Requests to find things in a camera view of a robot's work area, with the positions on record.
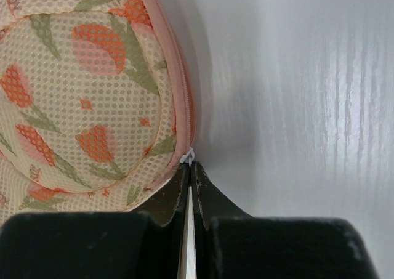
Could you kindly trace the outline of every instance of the fabric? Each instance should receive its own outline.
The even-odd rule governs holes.
[[[0,0],[0,29],[0,222],[145,201],[176,136],[142,0]]]

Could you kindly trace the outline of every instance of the pink trim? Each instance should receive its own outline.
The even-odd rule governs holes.
[[[175,152],[167,168],[161,173],[156,181],[146,188],[156,188],[167,180],[170,172],[179,165],[181,157],[189,150],[190,147],[190,127],[189,115],[187,114],[185,101],[186,78],[183,72],[182,59],[175,41],[173,32],[169,23],[162,13],[157,0],[142,0],[150,17],[153,30],[163,49],[164,57],[166,58],[168,72],[171,81],[172,93],[174,98],[174,107],[176,115],[176,129],[177,129],[177,143]]]

